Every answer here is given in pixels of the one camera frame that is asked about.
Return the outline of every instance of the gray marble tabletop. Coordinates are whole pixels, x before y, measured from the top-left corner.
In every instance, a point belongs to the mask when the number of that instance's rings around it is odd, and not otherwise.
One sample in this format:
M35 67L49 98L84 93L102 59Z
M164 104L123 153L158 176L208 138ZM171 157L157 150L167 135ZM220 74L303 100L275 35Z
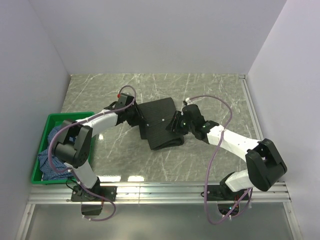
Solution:
M74 74L68 87L63 113L99 112L117 100L119 89L132 85L137 103L172 97L180 110L187 97L210 94L225 100L233 110L228 129L256 138L250 112L236 74ZM228 109L211 98L195 100L206 120L225 123ZM91 166L102 181L171 182L204 181L215 146L190 133L182 146L150 150L140 139L139 127L127 123L106 129L96 138ZM246 169L239 157L220 149L211 167L210 180Z

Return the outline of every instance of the blue patterned fabric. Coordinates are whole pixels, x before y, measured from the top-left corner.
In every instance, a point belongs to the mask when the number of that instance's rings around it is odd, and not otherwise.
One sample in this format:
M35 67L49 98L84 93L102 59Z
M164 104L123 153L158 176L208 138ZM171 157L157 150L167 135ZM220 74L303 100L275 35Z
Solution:
M47 137L48 146L59 130L60 130L60 126L56 126L51 130L51 132ZM48 162L48 149L38 154L38 161L40 163L40 170L43 172L43 176L42 176L43 181L61 180L61 179L67 179L68 177L72 177L72 174L68 171L65 171L63 173L57 173L52 170ZM58 158L53 155L52 155L52 162L58 170L63 170L66 168L66 165L60 162Z

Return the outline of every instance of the white wall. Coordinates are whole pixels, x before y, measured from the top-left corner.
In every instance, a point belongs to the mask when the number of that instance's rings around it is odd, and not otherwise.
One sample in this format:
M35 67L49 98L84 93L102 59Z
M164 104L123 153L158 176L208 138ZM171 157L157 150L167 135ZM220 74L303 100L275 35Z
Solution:
M66 69L248 73L286 0L29 0Z
M57 51L26 0L0 0L0 238L14 239L48 114L69 83Z
M248 74L265 137L285 163L306 240L319 239L320 1L288 0Z

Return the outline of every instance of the black cloth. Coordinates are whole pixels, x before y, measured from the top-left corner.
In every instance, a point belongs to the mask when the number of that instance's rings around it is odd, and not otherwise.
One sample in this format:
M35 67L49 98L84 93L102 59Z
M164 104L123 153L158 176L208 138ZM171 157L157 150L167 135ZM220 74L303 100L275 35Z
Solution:
M145 124L140 124L140 137L147 139L151 150L160 150L184 144L184 136L166 131L176 106L171 97L139 104L145 118Z

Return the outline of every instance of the green plastic bin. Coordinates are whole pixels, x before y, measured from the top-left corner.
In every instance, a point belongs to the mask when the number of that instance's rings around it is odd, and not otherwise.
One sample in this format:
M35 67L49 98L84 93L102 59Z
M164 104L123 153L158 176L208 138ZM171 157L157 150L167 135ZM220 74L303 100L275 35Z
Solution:
M48 137L49 133L51 132L51 130L54 127L61 125L64 120L66 120L66 119L70 119L70 120L84 119L84 118L90 117L94 114L95 113L92 111L50 114L46 120L46 123L45 123L45 127L44 127L44 131L42 134L42 139L41 139L40 148L39 148L38 153L41 153L42 151L44 151L45 149L48 148L47 137ZM92 148L94 146L94 141L95 141L95 137L93 137L91 140L90 153L89 153L89 157L88 157L89 163L91 162L90 157L91 157ZM32 177L31 177L31 182L33 184L65 184L66 183L66 179L42 181L42 175L43 175L43 173L40 170L40 163L39 163L38 157L37 157L35 160L35 166L34 166L34 169L32 172Z

